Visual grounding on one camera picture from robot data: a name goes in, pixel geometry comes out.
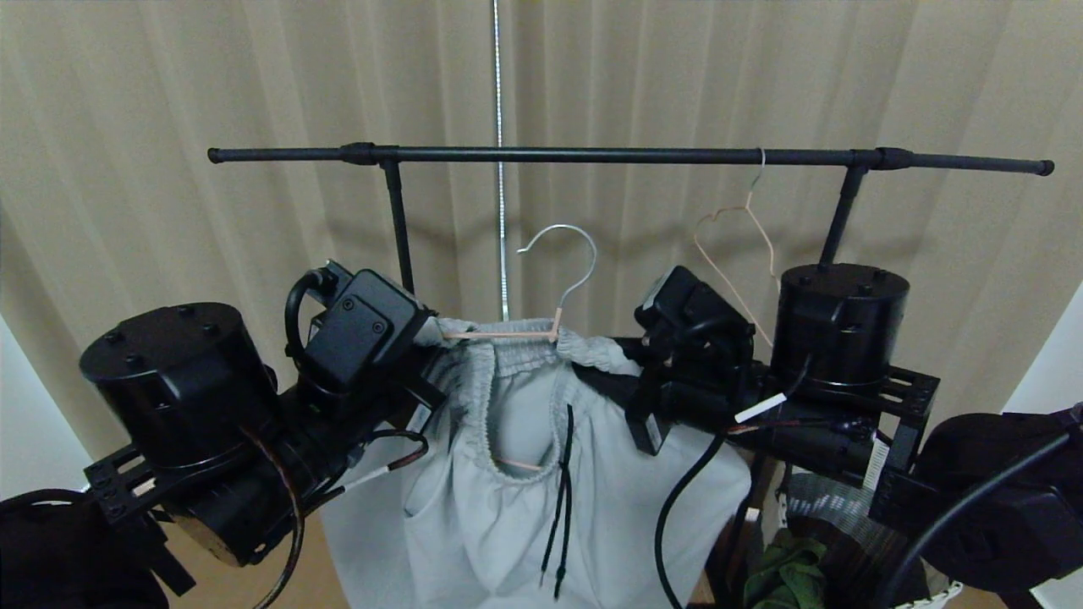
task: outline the black clothes rail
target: black clothes rail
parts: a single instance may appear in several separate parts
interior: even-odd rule
[[[340,160],[383,169],[391,197],[391,216],[403,287],[414,293],[406,212],[403,207],[401,163],[616,163],[645,165],[797,165],[846,167],[835,216],[820,254],[820,264],[831,264],[838,252],[850,209],[870,171],[928,167],[1012,173],[1053,173],[1052,160],[982,156],[919,154],[902,148],[818,151],[773,148],[552,148],[484,146],[389,146],[370,142],[337,148],[209,148],[211,163],[268,160]]]

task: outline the drawstring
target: drawstring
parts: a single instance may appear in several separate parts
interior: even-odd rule
[[[560,461],[560,484],[557,490],[557,513],[552,517],[552,527],[549,529],[549,541],[545,545],[545,556],[542,558],[542,578],[538,586],[545,581],[545,571],[549,567],[549,555],[552,553],[552,542],[557,539],[557,526],[560,523],[560,508],[564,508],[564,545],[560,550],[560,566],[557,567],[557,585],[552,592],[552,599],[560,598],[560,584],[564,581],[564,573],[567,566],[567,546],[572,535],[572,474],[569,463],[572,459],[572,430],[575,427],[575,419],[572,415],[572,404],[567,404],[567,435],[564,439],[564,455]]]

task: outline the wire hanger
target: wire hanger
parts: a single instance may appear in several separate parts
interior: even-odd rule
[[[744,298],[741,298],[741,293],[738,291],[738,288],[733,287],[733,283],[730,282],[729,277],[726,276],[726,273],[723,273],[721,269],[718,268],[718,264],[715,264],[715,261],[712,260],[710,256],[707,255],[707,250],[704,249],[702,245],[700,245],[700,236],[699,236],[700,226],[707,220],[714,222],[715,220],[718,219],[719,216],[721,216],[727,211],[744,211],[748,213],[748,217],[752,218],[752,221],[756,224],[756,228],[759,229],[759,234],[764,237],[764,242],[767,243],[767,254],[768,254],[767,270],[771,274],[771,278],[774,280],[774,286],[780,291],[782,290],[782,281],[779,278],[778,275],[774,274],[774,245],[771,244],[771,237],[767,236],[767,231],[764,230],[764,225],[759,223],[759,220],[756,218],[756,215],[752,210],[753,192],[756,190],[756,183],[759,182],[759,179],[764,177],[764,168],[767,167],[767,152],[764,151],[764,148],[759,148],[759,159],[760,159],[759,172],[756,173],[756,177],[753,179],[752,184],[748,185],[748,196],[745,198],[745,204],[733,207],[720,207],[716,209],[713,213],[707,213],[703,218],[700,218],[700,221],[695,223],[695,229],[692,231],[692,242],[695,243],[696,249],[699,249],[700,254],[702,254],[703,257],[707,260],[707,263],[710,264],[710,268],[714,269],[716,273],[718,273],[718,276],[722,277],[722,281],[726,282],[727,286],[729,286],[730,291],[733,293],[733,296],[738,297],[738,302],[741,303],[741,308],[744,309],[745,313],[748,314],[748,319],[752,320],[753,325],[755,325],[756,329],[759,331],[759,334],[760,336],[764,337],[764,341],[767,342],[767,346],[773,349],[774,342],[771,340],[771,337],[768,336],[767,332],[764,331],[764,326],[761,326],[759,322],[756,321],[756,315],[753,314],[752,310],[748,308],[748,304],[745,303]]]
[[[571,295],[575,289],[590,280],[590,275],[595,274],[595,264],[598,262],[598,246],[595,245],[595,239],[590,237],[583,229],[574,224],[550,224],[542,231],[534,235],[534,238],[526,244],[525,247],[521,247],[516,250],[516,254],[526,254],[534,247],[542,235],[548,233],[549,231],[556,229],[567,229],[570,231],[575,231],[583,235],[587,239],[587,245],[590,246],[590,268],[587,269],[587,274],[583,275],[583,278],[572,284],[564,294],[560,297],[560,302],[557,304],[557,312],[552,316],[552,329],[549,332],[460,332],[460,333],[448,333],[444,334],[445,339],[452,338],[462,338],[462,339],[477,339],[477,338],[547,338],[550,342],[557,341],[557,333],[560,329],[560,318],[564,311],[564,302],[567,300],[569,295]]]

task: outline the curtain fold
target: curtain fold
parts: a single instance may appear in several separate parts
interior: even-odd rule
[[[1083,277],[1083,5],[1031,2],[499,2],[507,145],[871,147],[1053,158],[1048,178],[913,169],[865,180],[840,261],[912,284],[895,362],[943,378],[935,417],[999,411]],[[94,456],[126,441],[78,373],[118,321],[236,306],[284,383],[282,306],[335,258],[397,277],[382,173],[211,165],[206,148],[491,145],[492,3],[41,2],[0,7],[0,310]],[[403,166],[419,297],[499,315],[494,168]],[[703,215],[755,167],[508,165],[513,316],[570,300],[585,334],[636,333],[689,265]],[[843,170],[768,167],[754,208],[777,272],[817,259]],[[777,290],[747,217],[701,233],[753,312]],[[768,358],[764,344],[757,355]]]

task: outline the floor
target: floor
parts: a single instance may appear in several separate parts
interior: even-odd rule
[[[347,609],[338,585],[335,566],[327,553],[319,518],[305,522],[304,549],[293,579],[274,604],[282,609]],[[171,527],[169,548],[196,580],[196,587],[177,598],[170,595],[173,609],[247,608],[266,594],[286,561],[289,543],[283,543],[260,565],[236,569],[219,562],[210,553],[196,545],[187,535]],[[1006,609],[996,595],[966,589],[949,609]]]

